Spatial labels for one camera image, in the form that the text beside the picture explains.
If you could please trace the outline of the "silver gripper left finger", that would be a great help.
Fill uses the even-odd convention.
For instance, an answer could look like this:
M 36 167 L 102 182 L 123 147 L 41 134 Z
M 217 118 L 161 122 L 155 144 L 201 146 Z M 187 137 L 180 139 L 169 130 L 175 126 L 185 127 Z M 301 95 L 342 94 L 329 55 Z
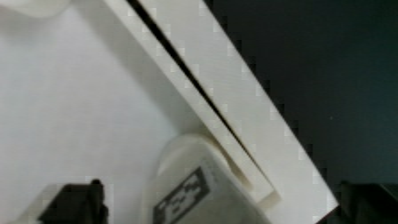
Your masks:
M 89 183 L 50 185 L 27 207 L 17 224 L 109 224 L 105 186 Z

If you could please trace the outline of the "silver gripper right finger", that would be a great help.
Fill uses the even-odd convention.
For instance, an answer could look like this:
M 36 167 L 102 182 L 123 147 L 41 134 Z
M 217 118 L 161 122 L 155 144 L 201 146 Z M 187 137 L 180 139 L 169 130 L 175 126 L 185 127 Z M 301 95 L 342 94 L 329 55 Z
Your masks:
M 344 182 L 322 224 L 398 224 L 398 183 Z

